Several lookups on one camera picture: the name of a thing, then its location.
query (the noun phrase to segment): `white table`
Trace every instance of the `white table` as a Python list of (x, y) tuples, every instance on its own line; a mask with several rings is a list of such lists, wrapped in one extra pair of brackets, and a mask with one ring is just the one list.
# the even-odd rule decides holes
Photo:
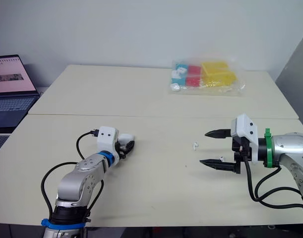
[(297, 119), (267, 72), (248, 71), (242, 96), (169, 93), (170, 69), (70, 65), (30, 114)]
[[(258, 133), (303, 132), (297, 119), (254, 119)], [(48, 216), (40, 182), (46, 171), (66, 161), (79, 161), (75, 141), (101, 125), (136, 136), (125, 161), (107, 172), (103, 193), (91, 212), (90, 226), (231, 226), (303, 223), (299, 208), (275, 210), (250, 199), (244, 167), (242, 174), (216, 171), (200, 159), (223, 155), (233, 161), (231, 139), (213, 139), (204, 133), (229, 128), (230, 119), (142, 118), (28, 115), (0, 150), (0, 223), (39, 225)], [(192, 144), (199, 148), (193, 151)], [(84, 156), (96, 153), (96, 138), (80, 142)], [(273, 169), (260, 162), (251, 166), (253, 182)], [(46, 183), (52, 204), (59, 180), (72, 166), (55, 171)], [(261, 188), (296, 187), (288, 170)], [(301, 203), (292, 192), (267, 198), (274, 204)]]

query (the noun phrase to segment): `white wall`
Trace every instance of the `white wall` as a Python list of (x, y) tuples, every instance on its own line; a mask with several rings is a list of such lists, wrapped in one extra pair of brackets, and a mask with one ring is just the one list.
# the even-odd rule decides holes
[(206, 55), (276, 79), (302, 37), (303, 0), (0, 0), (0, 55), (20, 54), (38, 86), (71, 63)]

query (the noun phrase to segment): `laptop screen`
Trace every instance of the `laptop screen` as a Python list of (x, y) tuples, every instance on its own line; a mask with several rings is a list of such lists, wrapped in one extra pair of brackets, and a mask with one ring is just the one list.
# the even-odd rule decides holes
[(0, 57), (0, 93), (35, 90), (19, 56)]

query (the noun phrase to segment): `plastic bag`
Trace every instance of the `plastic bag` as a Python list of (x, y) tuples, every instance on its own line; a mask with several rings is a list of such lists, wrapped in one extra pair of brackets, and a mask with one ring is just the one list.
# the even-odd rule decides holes
[(174, 61), (170, 91), (190, 95), (239, 95), (245, 86), (240, 68), (222, 59)]

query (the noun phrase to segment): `red block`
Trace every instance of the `red block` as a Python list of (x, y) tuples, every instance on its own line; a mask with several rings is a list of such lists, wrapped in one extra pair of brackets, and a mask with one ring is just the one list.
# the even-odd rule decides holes
[(189, 65), (189, 67), (187, 68), (187, 74), (194, 76), (201, 75), (201, 67), (195, 65)]
[(201, 81), (201, 76), (187, 76), (186, 77), (186, 86), (192, 86), (192, 87), (199, 87), (200, 86), (200, 81)]

